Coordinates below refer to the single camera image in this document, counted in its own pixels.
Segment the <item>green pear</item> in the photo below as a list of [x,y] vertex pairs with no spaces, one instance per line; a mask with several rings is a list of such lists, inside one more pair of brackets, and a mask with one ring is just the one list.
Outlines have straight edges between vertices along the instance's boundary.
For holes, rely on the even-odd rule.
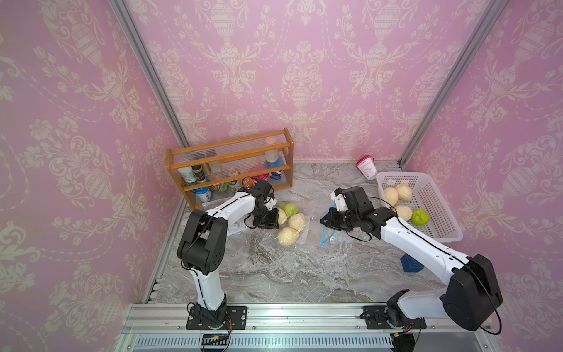
[[299,213],[299,207],[294,202],[285,203],[281,206],[288,217],[292,217]]
[[429,223],[429,221],[430,221],[429,214],[422,209],[415,210],[411,217],[411,222],[419,227],[425,226],[426,224]]

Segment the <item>clear zip-top bag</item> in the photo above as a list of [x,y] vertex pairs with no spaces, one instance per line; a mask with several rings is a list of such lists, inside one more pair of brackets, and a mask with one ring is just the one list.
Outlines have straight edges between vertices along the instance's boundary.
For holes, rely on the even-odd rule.
[[321,219],[336,203],[328,196],[283,197],[277,200],[279,210],[279,230],[275,234],[282,246],[310,245],[323,248],[336,234],[322,224]]

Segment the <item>beige pear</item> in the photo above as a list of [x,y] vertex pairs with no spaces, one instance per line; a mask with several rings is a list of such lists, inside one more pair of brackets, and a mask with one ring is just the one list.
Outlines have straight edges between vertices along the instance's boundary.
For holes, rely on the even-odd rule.
[[410,221],[413,216],[413,210],[407,205],[398,205],[395,207],[395,211],[405,221]]
[[405,183],[401,183],[396,188],[399,199],[410,202],[413,199],[412,189]]
[[393,207],[395,205],[397,205],[397,202],[400,199],[399,192],[394,187],[385,188],[384,189],[384,195],[385,195],[385,198],[386,198],[386,201],[388,202],[388,204],[390,204]]

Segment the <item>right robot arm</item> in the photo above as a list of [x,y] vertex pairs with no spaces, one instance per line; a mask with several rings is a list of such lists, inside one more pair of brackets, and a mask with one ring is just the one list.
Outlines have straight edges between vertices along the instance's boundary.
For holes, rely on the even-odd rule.
[[375,208],[362,187],[337,189],[335,205],[320,220],[336,231],[359,229],[372,238],[402,250],[429,269],[446,286],[441,290],[401,290],[386,303],[388,322],[397,328],[417,319],[450,319],[467,331],[476,331],[498,314],[503,302],[492,262],[468,256],[425,235],[401,219],[392,208]]

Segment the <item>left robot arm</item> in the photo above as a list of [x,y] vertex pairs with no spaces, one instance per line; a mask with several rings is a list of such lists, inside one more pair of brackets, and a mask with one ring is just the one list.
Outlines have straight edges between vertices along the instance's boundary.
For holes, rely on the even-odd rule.
[[187,329],[230,328],[227,296],[218,273],[230,226],[252,218],[252,229],[277,229],[276,204],[273,186],[266,180],[258,180],[221,205],[207,211],[195,210],[189,215],[177,248],[180,266],[190,272],[197,293],[196,302],[187,306]]

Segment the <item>pink lid yogurt cup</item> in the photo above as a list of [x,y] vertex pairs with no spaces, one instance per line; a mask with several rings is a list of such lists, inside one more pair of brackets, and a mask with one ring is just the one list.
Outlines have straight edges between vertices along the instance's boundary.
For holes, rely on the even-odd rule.
[[356,162],[356,168],[367,180],[373,180],[378,174],[375,159],[370,155],[364,155]]

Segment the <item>blue white bottle on shelf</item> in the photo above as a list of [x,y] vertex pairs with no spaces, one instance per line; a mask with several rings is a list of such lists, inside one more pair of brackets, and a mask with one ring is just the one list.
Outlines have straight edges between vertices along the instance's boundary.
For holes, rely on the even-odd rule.
[[[265,166],[268,170],[284,166],[284,160],[279,154],[278,150],[270,150],[265,152]],[[274,171],[269,174],[269,178],[271,180],[281,180],[281,174],[282,171]]]

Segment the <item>blue lid cup lower shelf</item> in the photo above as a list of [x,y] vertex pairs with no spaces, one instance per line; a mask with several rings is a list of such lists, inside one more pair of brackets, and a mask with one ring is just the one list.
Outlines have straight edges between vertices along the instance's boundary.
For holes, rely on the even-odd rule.
[[196,198],[202,203],[211,201],[211,188],[208,186],[199,189],[194,189],[192,190],[192,192],[196,195]]

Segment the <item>blue cube block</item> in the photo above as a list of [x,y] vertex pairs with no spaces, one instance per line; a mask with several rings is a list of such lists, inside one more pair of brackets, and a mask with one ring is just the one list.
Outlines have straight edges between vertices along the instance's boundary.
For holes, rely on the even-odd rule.
[[420,262],[418,262],[417,260],[415,260],[414,258],[412,258],[410,255],[407,254],[403,255],[400,258],[400,262],[403,271],[406,273],[419,273],[421,270],[425,268]]

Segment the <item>dark spice jar on shelf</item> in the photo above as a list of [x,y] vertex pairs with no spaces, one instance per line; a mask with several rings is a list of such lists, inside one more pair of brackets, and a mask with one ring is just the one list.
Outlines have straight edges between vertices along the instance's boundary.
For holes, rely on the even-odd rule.
[[207,176],[202,168],[202,165],[193,165],[191,168],[198,183],[207,182]]

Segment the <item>white green bottle on shelf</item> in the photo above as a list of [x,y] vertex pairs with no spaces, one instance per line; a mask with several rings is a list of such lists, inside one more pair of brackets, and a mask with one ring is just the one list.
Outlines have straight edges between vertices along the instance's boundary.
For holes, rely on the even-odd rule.
[[192,183],[196,183],[198,184],[198,178],[197,176],[194,174],[194,171],[192,169],[192,167],[183,167],[180,168],[179,173],[182,177],[182,179],[187,183],[187,184],[192,184]]

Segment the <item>white plastic basket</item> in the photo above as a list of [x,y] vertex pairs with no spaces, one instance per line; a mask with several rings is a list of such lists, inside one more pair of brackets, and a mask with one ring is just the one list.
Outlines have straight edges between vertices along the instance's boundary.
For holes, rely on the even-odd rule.
[[380,198],[386,199],[385,189],[400,184],[406,184],[412,190],[412,200],[399,199],[397,205],[409,206],[413,211],[421,209],[429,215],[427,224],[416,226],[423,233],[441,243],[463,239],[460,225],[431,176],[423,172],[380,172],[376,181]]

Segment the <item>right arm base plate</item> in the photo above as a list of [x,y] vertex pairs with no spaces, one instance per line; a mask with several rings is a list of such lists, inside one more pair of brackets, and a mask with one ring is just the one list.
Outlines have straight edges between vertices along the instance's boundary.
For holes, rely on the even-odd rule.
[[424,318],[409,319],[394,308],[386,305],[363,306],[359,316],[368,330],[393,329],[400,331],[423,330],[427,328]]

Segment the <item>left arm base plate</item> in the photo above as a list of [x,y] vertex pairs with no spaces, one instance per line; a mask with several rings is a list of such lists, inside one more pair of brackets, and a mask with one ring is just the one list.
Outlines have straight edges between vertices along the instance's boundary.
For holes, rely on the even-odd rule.
[[246,329],[247,306],[227,305],[211,312],[199,304],[190,304],[187,306],[187,312],[187,330]]

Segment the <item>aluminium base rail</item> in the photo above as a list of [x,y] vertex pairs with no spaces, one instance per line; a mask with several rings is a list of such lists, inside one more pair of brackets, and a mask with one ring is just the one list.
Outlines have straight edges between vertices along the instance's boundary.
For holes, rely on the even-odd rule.
[[188,330],[186,305],[136,304],[116,351],[501,351],[496,337],[425,318],[391,328],[374,303],[240,304],[225,327]]

